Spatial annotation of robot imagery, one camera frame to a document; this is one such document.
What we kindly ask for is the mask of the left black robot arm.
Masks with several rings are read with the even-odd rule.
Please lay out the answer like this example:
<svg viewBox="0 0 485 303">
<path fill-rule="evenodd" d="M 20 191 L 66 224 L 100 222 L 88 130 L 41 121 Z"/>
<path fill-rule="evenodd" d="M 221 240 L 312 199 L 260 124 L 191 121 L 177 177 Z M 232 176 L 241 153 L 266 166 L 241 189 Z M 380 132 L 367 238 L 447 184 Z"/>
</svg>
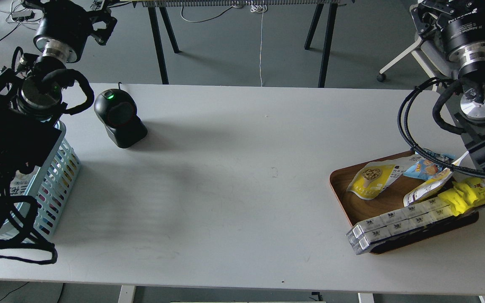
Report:
<svg viewBox="0 0 485 303">
<path fill-rule="evenodd" d="M 62 115 L 75 115 L 93 105 L 89 81 L 66 64 L 81 59 L 88 37 L 106 45 L 117 20 L 109 0 L 92 11 L 71 0 L 23 0 L 21 4 L 43 13 L 33 39 L 40 54 L 17 47 L 11 67 L 0 73 L 0 250 L 46 251 L 51 255 L 46 260 L 8 259 L 48 265 L 58 255 L 55 245 L 35 229 L 37 200 L 12 196 L 11 182 L 17 171 L 32 173 L 52 159 L 52 150 L 62 139 L 62 131 L 56 128 Z"/>
</svg>

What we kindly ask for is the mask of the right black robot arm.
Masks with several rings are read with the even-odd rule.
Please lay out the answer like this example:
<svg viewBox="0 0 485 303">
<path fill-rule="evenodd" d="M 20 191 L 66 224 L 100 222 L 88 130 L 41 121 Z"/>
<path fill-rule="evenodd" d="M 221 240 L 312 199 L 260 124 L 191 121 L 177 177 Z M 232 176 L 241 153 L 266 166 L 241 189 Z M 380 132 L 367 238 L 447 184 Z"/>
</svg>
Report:
<svg viewBox="0 0 485 303">
<path fill-rule="evenodd" d="M 419 37 L 432 38 L 443 59 L 456 64 L 433 106 L 433 119 L 463 137 L 485 172 L 485 0 L 422 0 L 410 15 Z"/>
</svg>

